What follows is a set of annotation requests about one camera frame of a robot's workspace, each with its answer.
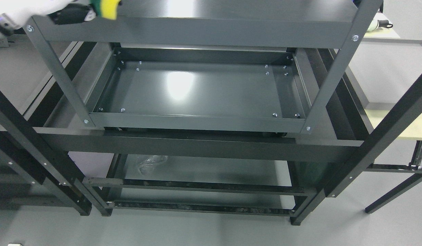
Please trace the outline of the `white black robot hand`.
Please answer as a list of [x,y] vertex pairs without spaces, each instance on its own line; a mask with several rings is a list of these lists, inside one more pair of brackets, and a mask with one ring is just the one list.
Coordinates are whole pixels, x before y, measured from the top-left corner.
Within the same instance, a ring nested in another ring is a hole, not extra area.
[[0,15],[9,27],[19,29],[32,16],[46,16],[62,11],[70,4],[84,8],[84,21],[96,17],[89,0],[0,0]]

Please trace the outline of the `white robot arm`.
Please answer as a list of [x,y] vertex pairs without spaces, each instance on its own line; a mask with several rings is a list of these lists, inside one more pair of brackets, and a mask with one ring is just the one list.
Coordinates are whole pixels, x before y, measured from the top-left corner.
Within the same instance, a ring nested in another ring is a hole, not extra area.
[[16,27],[16,24],[5,13],[0,13],[0,45],[7,37],[14,34]]

